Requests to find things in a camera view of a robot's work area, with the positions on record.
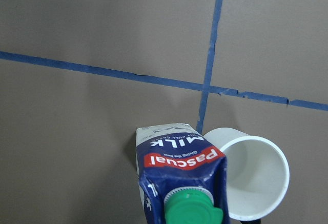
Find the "white smiley mug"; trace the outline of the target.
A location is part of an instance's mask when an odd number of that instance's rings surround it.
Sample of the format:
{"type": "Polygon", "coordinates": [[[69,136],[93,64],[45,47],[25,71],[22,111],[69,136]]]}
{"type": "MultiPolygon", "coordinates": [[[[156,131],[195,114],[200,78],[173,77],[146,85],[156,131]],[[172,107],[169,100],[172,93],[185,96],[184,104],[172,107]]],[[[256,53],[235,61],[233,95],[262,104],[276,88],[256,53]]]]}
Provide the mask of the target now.
{"type": "Polygon", "coordinates": [[[254,221],[272,213],[289,187],[290,170],[282,150],[272,141],[233,128],[204,135],[227,158],[229,216],[254,221]]]}

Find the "blue white milk carton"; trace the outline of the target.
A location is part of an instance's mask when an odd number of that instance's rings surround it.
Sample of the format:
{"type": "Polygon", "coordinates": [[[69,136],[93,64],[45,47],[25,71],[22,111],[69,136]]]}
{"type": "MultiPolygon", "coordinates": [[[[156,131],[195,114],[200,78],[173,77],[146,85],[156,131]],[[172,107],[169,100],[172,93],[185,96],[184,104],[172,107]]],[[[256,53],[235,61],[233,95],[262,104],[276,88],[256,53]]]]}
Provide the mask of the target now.
{"type": "Polygon", "coordinates": [[[147,223],[229,223],[227,158],[188,124],[136,130],[147,223]]]}

